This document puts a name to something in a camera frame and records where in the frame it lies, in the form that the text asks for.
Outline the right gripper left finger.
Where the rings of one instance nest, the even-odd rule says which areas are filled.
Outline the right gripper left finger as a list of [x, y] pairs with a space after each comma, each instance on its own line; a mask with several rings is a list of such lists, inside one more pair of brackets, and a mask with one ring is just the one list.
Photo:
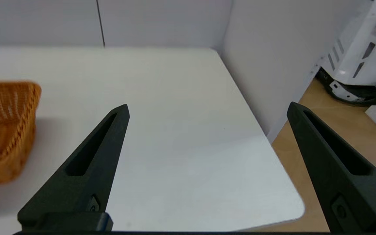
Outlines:
[[130, 113], [112, 109], [20, 209], [22, 230], [112, 230], [106, 213]]

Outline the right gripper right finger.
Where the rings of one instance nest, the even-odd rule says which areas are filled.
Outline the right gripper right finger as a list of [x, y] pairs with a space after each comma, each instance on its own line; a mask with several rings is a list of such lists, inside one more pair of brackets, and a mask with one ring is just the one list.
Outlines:
[[287, 117], [331, 233], [376, 233], [376, 167], [307, 107]]

